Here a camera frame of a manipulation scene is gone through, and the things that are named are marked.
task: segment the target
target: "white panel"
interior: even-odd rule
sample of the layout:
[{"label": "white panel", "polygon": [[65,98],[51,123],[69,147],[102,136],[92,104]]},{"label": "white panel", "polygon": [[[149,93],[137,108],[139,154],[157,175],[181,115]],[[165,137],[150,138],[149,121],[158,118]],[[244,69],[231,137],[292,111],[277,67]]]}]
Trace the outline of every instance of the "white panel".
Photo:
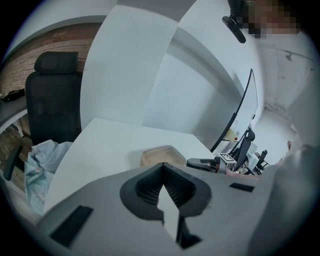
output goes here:
[{"label": "white panel", "polygon": [[287,110],[302,143],[313,147],[320,146],[319,99],[319,77],[314,77]]},{"label": "white panel", "polygon": [[95,117],[143,122],[158,69],[178,23],[154,12],[116,5],[101,25],[84,66],[82,128]]},{"label": "white panel", "polygon": [[257,117],[252,122],[254,127],[265,105],[260,50],[256,39],[246,32],[246,43],[238,42],[222,22],[223,16],[229,15],[230,7],[226,0],[197,0],[182,18],[179,27],[208,48],[233,79],[238,77],[243,88],[247,86],[250,69],[253,69],[258,98]]},{"label": "white panel", "polygon": [[143,125],[193,134],[209,149],[223,132],[240,98],[203,60],[172,41],[158,71]]},{"label": "white panel", "polygon": [[305,57],[279,51],[276,106],[286,111],[314,74],[315,63]]},{"label": "white panel", "polygon": [[278,90],[278,57],[274,49],[260,48],[265,75],[265,101],[273,106]]}]

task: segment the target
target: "brick wall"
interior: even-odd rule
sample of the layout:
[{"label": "brick wall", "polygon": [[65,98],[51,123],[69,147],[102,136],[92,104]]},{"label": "brick wall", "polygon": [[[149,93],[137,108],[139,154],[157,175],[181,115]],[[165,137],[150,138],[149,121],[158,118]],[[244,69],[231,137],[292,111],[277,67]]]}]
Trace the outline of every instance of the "brick wall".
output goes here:
[{"label": "brick wall", "polygon": [[[78,69],[83,72],[88,51],[101,23],[85,23],[57,28],[43,33],[22,45],[6,61],[0,72],[0,94],[23,89],[29,74],[34,72],[38,56],[44,52],[79,52]],[[30,134],[28,117],[20,119],[23,132]]]}]

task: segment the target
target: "white ceiling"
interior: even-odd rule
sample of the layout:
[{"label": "white ceiling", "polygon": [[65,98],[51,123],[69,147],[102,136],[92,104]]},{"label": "white ceiling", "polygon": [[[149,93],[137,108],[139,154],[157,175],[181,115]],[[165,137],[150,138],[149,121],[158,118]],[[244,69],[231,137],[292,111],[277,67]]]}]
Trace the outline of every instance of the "white ceiling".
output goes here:
[{"label": "white ceiling", "polygon": [[315,75],[317,49],[303,32],[261,39],[258,45],[264,66],[266,107],[286,115],[291,102]]}]

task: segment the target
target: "light blue cloth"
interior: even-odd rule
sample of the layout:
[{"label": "light blue cloth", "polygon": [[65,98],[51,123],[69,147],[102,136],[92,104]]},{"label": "light blue cloth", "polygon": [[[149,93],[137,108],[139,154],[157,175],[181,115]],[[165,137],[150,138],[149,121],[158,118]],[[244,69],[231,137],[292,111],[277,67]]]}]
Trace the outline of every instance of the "light blue cloth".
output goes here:
[{"label": "light blue cloth", "polygon": [[32,147],[24,163],[26,199],[38,214],[44,214],[45,200],[56,170],[72,142],[47,140]]}]

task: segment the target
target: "plastic container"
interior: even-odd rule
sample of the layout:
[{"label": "plastic container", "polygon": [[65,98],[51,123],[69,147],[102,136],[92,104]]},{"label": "plastic container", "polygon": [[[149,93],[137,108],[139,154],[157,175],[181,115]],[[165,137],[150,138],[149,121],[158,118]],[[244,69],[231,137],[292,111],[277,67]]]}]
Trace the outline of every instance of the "plastic container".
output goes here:
[{"label": "plastic container", "polygon": [[173,146],[161,146],[142,152],[140,166],[152,166],[158,163],[185,165],[187,160]]}]

